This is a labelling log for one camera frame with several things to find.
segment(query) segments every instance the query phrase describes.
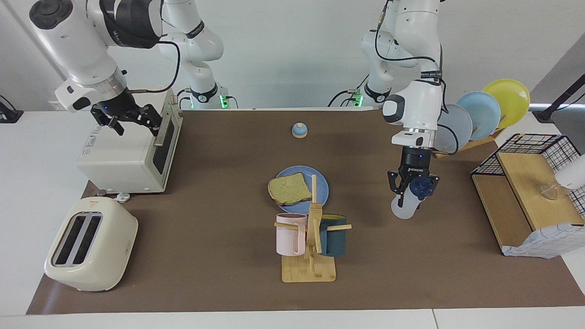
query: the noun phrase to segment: white wall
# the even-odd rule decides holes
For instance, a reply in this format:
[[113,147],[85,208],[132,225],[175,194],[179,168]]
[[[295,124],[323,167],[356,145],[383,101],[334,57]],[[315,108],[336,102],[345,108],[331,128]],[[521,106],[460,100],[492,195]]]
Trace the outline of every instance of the white wall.
[[[35,0],[9,1],[22,19]],[[242,107],[323,106],[368,72],[362,35],[384,1],[197,0],[225,44],[216,79]],[[447,0],[441,5],[447,102],[499,78],[530,90],[585,32],[581,0]],[[156,49],[112,48],[132,88],[167,84],[174,64]],[[187,85],[180,76],[174,90]]]
[[49,111],[47,99],[63,80],[19,20],[0,0],[0,94],[18,109]]
[[[563,58],[551,69],[541,82],[532,90],[531,98],[534,103],[552,103],[561,96],[569,86],[585,73],[585,34],[569,49]],[[585,91],[578,90],[565,103],[570,104],[577,100]]]

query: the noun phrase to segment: yellow plate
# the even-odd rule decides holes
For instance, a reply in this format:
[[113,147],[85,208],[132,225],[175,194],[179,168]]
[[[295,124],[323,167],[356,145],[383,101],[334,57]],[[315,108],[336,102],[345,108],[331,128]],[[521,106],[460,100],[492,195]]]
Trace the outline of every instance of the yellow plate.
[[528,112],[530,92],[516,80],[497,80],[483,88],[483,91],[494,97],[500,105],[504,119],[500,121],[498,129],[515,124]]

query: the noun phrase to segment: dark green mug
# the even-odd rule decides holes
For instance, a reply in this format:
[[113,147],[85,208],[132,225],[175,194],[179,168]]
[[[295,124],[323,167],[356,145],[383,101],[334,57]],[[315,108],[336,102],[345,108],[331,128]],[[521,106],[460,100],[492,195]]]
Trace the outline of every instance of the dark green mug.
[[346,229],[339,231],[327,231],[327,227],[345,225],[347,218],[343,215],[323,214],[321,225],[319,226],[319,235],[321,236],[321,253],[320,255],[328,257],[340,257],[345,254]]

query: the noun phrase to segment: wooden shelf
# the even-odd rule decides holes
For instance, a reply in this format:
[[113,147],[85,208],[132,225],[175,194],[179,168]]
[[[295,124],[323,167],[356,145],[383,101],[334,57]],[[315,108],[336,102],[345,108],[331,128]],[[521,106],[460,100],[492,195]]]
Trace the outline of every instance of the wooden shelf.
[[555,174],[542,155],[498,153],[498,160],[533,231],[569,222],[585,222],[566,194],[548,200],[538,191],[540,184],[555,181]]
[[532,233],[514,191],[504,176],[473,175],[495,238],[502,246],[520,246]]

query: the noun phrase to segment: bread slice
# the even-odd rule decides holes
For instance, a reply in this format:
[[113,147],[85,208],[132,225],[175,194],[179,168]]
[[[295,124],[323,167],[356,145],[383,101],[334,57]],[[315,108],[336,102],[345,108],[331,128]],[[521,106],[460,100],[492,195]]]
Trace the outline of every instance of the bread slice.
[[292,205],[312,198],[302,173],[271,179],[268,182],[268,193],[279,205]]

